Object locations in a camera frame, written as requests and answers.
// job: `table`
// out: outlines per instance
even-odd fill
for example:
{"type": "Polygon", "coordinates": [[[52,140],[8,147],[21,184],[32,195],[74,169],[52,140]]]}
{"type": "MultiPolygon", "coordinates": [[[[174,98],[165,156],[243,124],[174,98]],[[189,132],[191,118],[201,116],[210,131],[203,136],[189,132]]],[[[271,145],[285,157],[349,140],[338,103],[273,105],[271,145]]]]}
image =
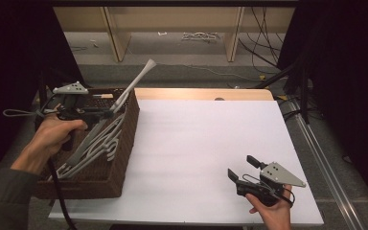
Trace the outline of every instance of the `table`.
{"type": "MultiPolygon", "coordinates": [[[[123,194],[66,200],[75,221],[262,224],[259,215],[248,213],[250,204],[236,195],[235,184],[227,177],[228,168],[239,175],[259,176],[259,170],[246,162],[247,154],[266,163],[277,161],[307,182],[269,91],[136,88],[135,92],[141,111],[123,194]]],[[[292,224],[323,224],[310,184],[293,192],[292,224]]],[[[58,202],[49,218],[63,218],[58,202]]]]}

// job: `metal bracket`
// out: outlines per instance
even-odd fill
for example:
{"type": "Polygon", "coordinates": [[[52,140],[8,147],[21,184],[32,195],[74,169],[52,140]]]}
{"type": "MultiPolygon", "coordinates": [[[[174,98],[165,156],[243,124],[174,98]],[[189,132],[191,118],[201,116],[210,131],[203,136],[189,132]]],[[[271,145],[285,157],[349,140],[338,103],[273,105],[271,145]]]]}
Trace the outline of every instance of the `metal bracket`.
{"type": "Polygon", "coordinates": [[[88,89],[86,89],[79,81],[62,86],[60,88],[55,88],[53,90],[54,94],[88,94],[88,89]]]}
{"type": "Polygon", "coordinates": [[[261,175],[265,178],[280,184],[289,184],[305,188],[307,185],[297,176],[286,170],[277,162],[270,163],[261,170],[261,175]]]}

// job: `black curtain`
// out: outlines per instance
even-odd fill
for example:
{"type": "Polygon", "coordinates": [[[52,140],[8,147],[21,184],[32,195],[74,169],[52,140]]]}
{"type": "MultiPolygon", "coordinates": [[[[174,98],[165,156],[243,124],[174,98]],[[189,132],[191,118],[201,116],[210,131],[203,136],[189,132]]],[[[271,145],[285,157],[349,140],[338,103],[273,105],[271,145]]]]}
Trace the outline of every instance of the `black curtain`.
{"type": "MultiPolygon", "coordinates": [[[[368,2],[339,1],[331,6],[325,49],[310,73],[313,94],[368,186],[368,2]]],[[[315,27],[325,10],[310,6],[296,10],[279,67],[297,59],[308,28],[315,27]]]]}
{"type": "Polygon", "coordinates": [[[0,161],[22,124],[2,111],[29,110],[41,75],[52,88],[83,83],[53,9],[0,0],[0,161]]]}

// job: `black tripod leg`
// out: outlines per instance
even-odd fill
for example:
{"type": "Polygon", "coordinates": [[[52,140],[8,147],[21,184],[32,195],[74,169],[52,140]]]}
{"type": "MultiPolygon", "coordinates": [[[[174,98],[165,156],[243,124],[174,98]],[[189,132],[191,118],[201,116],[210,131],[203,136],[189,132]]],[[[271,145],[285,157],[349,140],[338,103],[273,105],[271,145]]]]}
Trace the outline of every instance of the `black tripod leg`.
{"type": "Polygon", "coordinates": [[[289,75],[289,73],[293,70],[294,65],[290,65],[286,69],[282,70],[280,73],[276,74],[275,76],[269,78],[268,80],[265,80],[264,82],[254,86],[254,89],[264,89],[271,85],[272,83],[278,81],[279,79],[289,75]]]}

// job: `sleeve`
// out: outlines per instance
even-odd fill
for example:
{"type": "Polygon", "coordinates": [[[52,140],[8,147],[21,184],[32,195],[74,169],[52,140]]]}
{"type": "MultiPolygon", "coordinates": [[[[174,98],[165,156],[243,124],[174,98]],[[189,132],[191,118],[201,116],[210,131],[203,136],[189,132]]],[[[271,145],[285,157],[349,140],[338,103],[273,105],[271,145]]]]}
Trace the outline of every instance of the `sleeve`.
{"type": "Polygon", "coordinates": [[[38,175],[4,169],[0,171],[0,229],[27,229],[29,203],[38,175]]]}

